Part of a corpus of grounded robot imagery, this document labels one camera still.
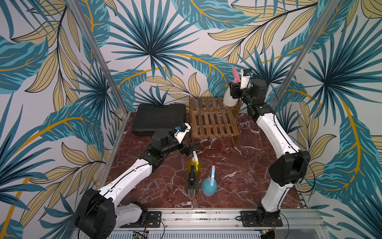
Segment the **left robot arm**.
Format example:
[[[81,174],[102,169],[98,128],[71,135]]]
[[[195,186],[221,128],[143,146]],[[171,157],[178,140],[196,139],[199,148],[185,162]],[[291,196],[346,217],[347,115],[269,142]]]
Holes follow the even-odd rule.
[[[142,204],[133,202],[125,208],[118,205],[137,184],[155,172],[170,153],[192,155],[199,143],[183,143],[190,130],[188,123],[182,123],[172,131],[166,128],[155,130],[151,143],[130,168],[102,188],[87,190],[74,216],[74,225],[79,232],[91,239],[106,239],[116,227],[144,225],[147,209]]]

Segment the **wooden two-tier shelf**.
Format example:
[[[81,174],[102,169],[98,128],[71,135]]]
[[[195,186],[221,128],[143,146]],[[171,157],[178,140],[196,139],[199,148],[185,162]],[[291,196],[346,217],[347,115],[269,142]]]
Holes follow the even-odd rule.
[[[189,97],[191,140],[223,137],[231,139],[232,145],[236,146],[241,135],[237,122],[240,109],[240,102],[228,107],[223,98]]]

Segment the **black clear spray bottle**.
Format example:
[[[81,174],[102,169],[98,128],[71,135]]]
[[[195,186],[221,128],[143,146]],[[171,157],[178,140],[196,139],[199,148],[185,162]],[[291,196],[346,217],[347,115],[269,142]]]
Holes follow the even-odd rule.
[[[196,177],[195,166],[191,165],[189,176],[186,180],[186,193],[189,197],[194,197],[199,192],[199,181]]]

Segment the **white pink spray bottle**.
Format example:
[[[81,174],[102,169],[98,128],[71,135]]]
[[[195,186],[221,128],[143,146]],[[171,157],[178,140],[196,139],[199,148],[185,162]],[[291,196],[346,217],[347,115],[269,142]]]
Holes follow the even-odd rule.
[[[233,76],[234,76],[233,83],[234,84],[239,84],[241,82],[241,79],[240,79],[240,75],[239,75],[239,73],[238,73],[238,71],[236,70],[235,67],[233,67],[232,72],[233,72]],[[231,92],[231,90],[228,87],[226,92],[225,92],[224,98],[223,98],[223,103],[227,107],[234,107],[234,106],[236,106],[236,104],[238,102],[238,99],[234,99],[231,96],[230,92]]]

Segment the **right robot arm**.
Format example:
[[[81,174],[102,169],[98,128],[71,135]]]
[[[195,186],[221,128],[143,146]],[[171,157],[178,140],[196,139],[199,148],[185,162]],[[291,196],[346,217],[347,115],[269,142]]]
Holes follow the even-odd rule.
[[[269,167],[271,182],[254,214],[241,213],[245,226],[254,222],[262,227],[282,225],[281,205],[288,192],[305,177],[310,154],[302,151],[281,127],[273,108],[265,102],[268,90],[260,79],[235,80],[229,85],[230,96],[247,105],[248,115],[264,132],[271,143],[277,160]]]

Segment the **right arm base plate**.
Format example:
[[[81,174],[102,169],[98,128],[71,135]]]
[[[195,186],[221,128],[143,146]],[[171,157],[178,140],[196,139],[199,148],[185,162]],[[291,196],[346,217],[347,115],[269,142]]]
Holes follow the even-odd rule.
[[[263,212],[257,210],[255,211],[240,211],[240,216],[238,217],[243,227],[282,227],[283,223],[280,217],[280,212]]]

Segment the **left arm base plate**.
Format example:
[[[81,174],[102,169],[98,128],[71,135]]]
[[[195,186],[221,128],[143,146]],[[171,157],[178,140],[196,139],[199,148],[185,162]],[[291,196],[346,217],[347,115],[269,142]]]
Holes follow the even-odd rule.
[[[162,218],[161,211],[148,211],[140,217],[138,222],[120,226],[120,228],[160,228]]]

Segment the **yellow spray bottle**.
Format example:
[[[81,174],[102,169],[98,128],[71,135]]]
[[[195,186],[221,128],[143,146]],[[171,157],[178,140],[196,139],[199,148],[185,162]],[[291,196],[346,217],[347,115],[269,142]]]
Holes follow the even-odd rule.
[[[196,175],[199,175],[202,169],[202,163],[199,161],[196,151],[193,151],[192,158],[187,163],[187,172],[191,172],[191,167],[194,166],[194,171]]]

